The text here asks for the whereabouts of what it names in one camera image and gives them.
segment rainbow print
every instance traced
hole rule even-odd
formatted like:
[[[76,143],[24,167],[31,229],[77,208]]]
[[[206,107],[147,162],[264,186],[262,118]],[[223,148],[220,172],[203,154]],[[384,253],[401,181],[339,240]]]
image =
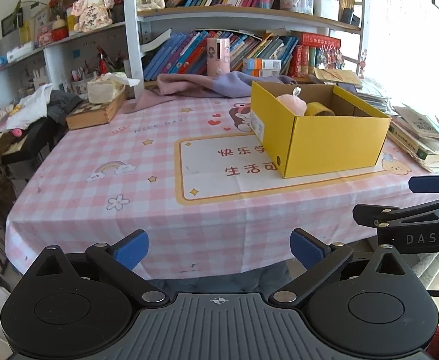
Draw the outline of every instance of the rainbow print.
[[[99,173],[99,172],[105,172],[108,169],[114,168],[114,169],[118,169],[120,166],[122,165],[126,165],[124,162],[121,161],[111,161],[111,162],[106,162],[105,164],[101,165],[98,169],[95,170],[95,173]]]

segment table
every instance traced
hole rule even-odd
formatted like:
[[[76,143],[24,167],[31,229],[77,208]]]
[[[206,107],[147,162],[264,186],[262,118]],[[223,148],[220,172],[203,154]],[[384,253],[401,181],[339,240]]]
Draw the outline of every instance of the table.
[[[354,224],[357,203],[439,198],[410,193],[425,171],[391,142],[376,167],[283,180],[249,133],[248,107],[182,98],[69,131],[9,214],[9,260],[24,273],[47,245],[80,252],[141,228],[150,251],[134,271],[145,279],[237,274],[291,258],[295,227],[325,243],[374,235]]]

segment yellow tape roll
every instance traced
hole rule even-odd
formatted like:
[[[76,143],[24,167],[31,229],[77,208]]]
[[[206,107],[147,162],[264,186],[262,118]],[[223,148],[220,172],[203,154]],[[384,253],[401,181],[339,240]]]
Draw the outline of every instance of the yellow tape roll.
[[[335,113],[321,103],[308,103],[304,116],[334,116]]]

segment cartoon dog print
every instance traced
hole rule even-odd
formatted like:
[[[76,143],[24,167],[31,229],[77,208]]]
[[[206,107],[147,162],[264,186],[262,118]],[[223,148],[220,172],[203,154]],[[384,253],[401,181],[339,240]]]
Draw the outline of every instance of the cartoon dog print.
[[[402,162],[395,160],[392,155],[384,154],[383,160],[381,161],[381,166],[384,170],[391,172],[398,176],[405,176],[412,172],[409,166],[403,164]]]
[[[239,131],[251,131],[251,103],[235,103],[230,109],[230,116]]]

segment pink cylinder container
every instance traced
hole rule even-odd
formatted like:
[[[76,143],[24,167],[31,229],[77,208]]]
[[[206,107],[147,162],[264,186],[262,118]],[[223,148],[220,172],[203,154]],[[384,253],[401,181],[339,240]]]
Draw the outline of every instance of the pink cylinder container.
[[[207,40],[208,76],[216,77],[230,72],[230,40],[210,38]]]

